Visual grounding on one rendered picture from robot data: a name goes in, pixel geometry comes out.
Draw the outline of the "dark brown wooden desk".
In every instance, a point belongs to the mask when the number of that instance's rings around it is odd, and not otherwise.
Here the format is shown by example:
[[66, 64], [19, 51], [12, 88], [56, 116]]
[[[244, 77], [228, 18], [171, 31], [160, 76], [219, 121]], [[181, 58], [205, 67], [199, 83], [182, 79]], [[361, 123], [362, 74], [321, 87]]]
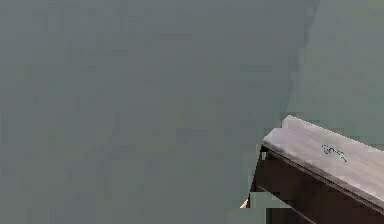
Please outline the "dark brown wooden desk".
[[289, 115], [263, 138], [250, 192], [287, 205], [266, 224], [384, 224], [384, 151]]

